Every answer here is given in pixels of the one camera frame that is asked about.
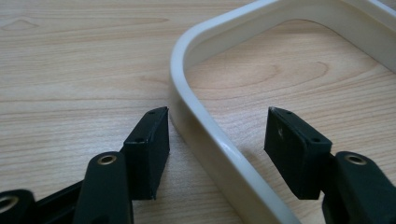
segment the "curved white frame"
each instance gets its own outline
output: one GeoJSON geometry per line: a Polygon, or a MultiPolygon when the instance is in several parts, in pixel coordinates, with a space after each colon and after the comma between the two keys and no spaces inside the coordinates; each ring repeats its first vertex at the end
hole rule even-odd
{"type": "Polygon", "coordinates": [[[334,30],[396,72],[396,13],[374,0],[263,0],[200,23],[176,43],[169,107],[178,132],[245,223],[298,223],[189,87],[184,70],[281,22],[334,30]]]}

